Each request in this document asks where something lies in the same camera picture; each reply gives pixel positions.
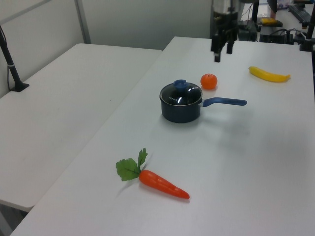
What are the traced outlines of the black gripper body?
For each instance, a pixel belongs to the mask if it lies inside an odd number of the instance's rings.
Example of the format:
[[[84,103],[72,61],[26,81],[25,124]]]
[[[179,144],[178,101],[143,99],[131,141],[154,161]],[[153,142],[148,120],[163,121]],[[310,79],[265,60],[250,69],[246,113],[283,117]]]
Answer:
[[[216,35],[220,42],[236,41],[238,36],[238,12],[214,12]]]

